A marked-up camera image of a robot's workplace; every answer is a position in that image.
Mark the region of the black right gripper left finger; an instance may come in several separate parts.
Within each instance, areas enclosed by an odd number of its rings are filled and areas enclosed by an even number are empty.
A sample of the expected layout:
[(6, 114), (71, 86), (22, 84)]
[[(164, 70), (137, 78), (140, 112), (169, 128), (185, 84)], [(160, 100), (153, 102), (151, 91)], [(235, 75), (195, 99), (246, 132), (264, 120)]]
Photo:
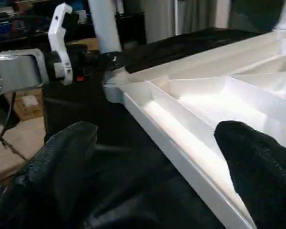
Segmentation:
[(77, 122), (54, 134), (0, 194), (0, 229), (64, 229), (83, 186), (98, 127)]

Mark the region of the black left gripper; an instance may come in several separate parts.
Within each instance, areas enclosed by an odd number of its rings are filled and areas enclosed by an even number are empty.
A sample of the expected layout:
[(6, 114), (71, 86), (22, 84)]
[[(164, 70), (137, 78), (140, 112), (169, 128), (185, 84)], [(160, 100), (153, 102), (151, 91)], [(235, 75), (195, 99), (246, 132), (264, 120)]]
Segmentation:
[(104, 55), (105, 60), (99, 50), (89, 50), (87, 45), (69, 45), (73, 78), (85, 79), (125, 66), (125, 55), (122, 52), (108, 52)]

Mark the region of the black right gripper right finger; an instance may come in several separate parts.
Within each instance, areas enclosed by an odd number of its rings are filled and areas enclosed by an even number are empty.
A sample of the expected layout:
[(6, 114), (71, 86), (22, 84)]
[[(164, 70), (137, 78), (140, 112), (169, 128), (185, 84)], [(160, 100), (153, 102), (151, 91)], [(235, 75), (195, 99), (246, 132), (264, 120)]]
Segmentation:
[(286, 229), (286, 148), (239, 121), (221, 121), (214, 137), (256, 227)]

